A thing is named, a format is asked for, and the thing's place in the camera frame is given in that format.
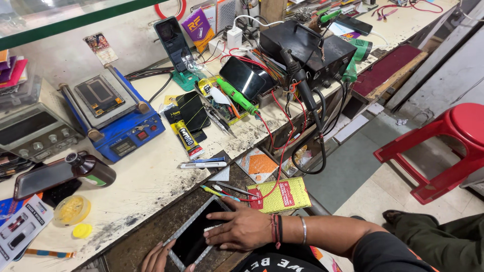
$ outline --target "white charger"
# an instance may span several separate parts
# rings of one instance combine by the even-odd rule
[[[233,27],[227,31],[227,45],[229,49],[242,46],[242,30],[240,28]]]

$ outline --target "glass shelf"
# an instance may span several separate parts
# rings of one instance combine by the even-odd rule
[[[0,0],[0,50],[167,0]]]

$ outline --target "grey floor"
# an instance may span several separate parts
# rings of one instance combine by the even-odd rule
[[[397,126],[396,119],[396,116],[380,113],[328,156],[322,173],[304,177],[306,189],[329,212],[336,212],[381,166],[373,156],[374,151],[416,128],[409,122]]]

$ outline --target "silver bangle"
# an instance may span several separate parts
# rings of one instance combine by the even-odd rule
[[[302,228],[304,230],[304,240],[303,240],[303,243],[302,244],[306,244],[306,222],[304,221],[304,217],[302,215],[299,215],[299,217],[301,218],[301,221],[302,221]]]

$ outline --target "hand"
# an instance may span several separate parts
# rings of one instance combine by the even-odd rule
[[[227,220],[203,233],[207,244],[221,244],[220,249],[252,250],[272,242],[271,216],[251,209],[229,197],[223,202],[235,212],[212,212],[208,219]]]
[[[175,242],[176,239],[173,239],[165,246],[163,246],[163,242],[159,242],[153,249],[151,249],[143,261],[141,272],[165,272],[166,257]],[[195,264],[191,264],[184,272],[193,272],[194,270]]]

